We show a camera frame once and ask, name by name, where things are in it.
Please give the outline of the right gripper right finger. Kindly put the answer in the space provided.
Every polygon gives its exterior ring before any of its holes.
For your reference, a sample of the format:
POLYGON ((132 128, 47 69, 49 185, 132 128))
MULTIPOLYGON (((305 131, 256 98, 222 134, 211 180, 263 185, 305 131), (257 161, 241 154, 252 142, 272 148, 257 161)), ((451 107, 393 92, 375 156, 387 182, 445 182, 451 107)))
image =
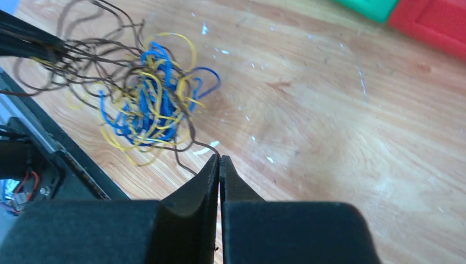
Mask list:
POLYGON ((360 211, 344 202, 266 201, 220 160, 225 263, 380 263, 360 211))

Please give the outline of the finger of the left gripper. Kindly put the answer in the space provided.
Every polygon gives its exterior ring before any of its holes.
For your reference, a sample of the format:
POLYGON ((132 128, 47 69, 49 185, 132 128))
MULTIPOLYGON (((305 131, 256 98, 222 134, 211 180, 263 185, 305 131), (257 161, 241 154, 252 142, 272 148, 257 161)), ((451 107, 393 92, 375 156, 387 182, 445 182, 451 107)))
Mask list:
POLYGON ((5 11, 1 11, 1 56, 63 58, 65 42, 5 11))

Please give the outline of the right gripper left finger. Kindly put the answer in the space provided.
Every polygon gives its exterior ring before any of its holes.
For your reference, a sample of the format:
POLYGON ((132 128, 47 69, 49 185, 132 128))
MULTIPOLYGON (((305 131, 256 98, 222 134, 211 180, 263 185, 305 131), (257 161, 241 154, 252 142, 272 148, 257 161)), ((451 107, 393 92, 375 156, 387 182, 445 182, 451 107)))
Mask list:
POLYGON ((218 155, 162 200, 32 203, 1 243, 1 263, 212 263, 218 155))

